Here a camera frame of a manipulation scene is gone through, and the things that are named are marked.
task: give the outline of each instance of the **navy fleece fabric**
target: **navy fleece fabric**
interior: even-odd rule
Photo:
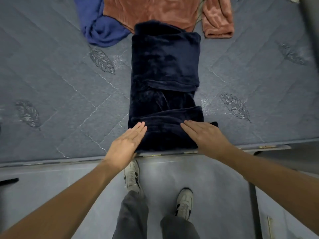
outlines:
[[[154,20],[135,25],[128,128],[139,121],[148,127],[137,152],[197,148],[180,123],[204,121],[193,99],[200,40],[198,33]]]
[[[74,0],[77,6],[81,31],[90,44],[112,46],[130,31],[114,18],[103,15],[104,0]]]

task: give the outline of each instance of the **gray quilted mattress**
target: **gray quilted mattress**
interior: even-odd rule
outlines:
[[[235,145],[318,138],[319,77],[298,4],[232,6],[233,38],[196,26],[205,120]],[[131,35],[90,47],[73,0],[0,0],[0,39],[0,162],[105,154],[127,127]]]

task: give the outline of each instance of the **blue fabric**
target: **blue fabric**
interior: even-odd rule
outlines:
[[[200,40],[196,32],[154,20],[135,25],[128,128],[139,121],[147,126],[137,152],[197,148],[180,123],[204,121],[194,102]]]
[[[74,0],[81,31],[90,44],[110,47],[130,31],[114,18],[103,15],[104,0]]]

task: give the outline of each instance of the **white sneaker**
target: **white sneaker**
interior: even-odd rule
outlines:
[[[193,209],[194,195],[190,189],[182,189],[177,197],[175,216],[189,220]]]
[[[126,192],[133,190],[144,196],[139,183],[139,167],[135,159],[124,169],[124,181]]]

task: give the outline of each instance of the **pant leg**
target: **pant leg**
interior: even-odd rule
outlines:
[[[181,217],[167,215],[160,226],[163,239],[200,239],[194,225]]]
[[[148,207],[144,198],[130,191],[121,204],[113,239],[146,239]]]

